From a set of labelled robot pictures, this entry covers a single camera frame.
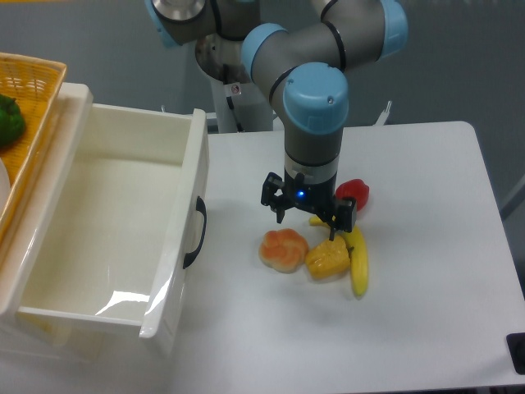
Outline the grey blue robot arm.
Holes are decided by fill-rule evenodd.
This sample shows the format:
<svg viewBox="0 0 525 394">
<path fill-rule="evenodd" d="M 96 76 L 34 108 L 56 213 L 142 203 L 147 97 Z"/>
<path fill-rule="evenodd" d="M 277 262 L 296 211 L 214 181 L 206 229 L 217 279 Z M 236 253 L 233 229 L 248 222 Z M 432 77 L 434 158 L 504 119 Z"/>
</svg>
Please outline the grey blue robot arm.
<svg viewBox="0 0 525 394">
<path fill-rule="evenodd" d="M 349 114 L 345 73 L 401 50 L 407 16 L 396 1 L 316 1 L 316 24 L 291 33 L 265 23 L 257 1 L 148 1 L 168 45 L 215 40 L 216 68 L 253 83 L 285 129 L 284 175 L 270 173 L 261 202 L 278 219 L 289 208 L 317 215 L 331 231 L 352 231 L 354 198 L 336 196 Z"/>
</svg>

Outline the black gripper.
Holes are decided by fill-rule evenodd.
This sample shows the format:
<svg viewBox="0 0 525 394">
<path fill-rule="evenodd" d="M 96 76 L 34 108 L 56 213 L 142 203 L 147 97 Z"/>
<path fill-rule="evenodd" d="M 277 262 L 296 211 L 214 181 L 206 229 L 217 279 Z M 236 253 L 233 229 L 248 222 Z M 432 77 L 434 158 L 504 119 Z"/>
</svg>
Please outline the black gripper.
<svg viewBox="0 0 525 394">
<path fill-rule="evenodd" d="M 317 184 L 297 183 L 285 173 L 285 181 L 274 172 L 269 172 L 262 184 L 261 204 L 276 215 L 282 224 L 285 212 L 296 208 L 316 214 L 330 228 L 329 240 L 335 239 L 338 231 L 351 232 L 357 219 L 357 200 L 354 197 L 335 197 L 336 175 Z"/>
</svg>

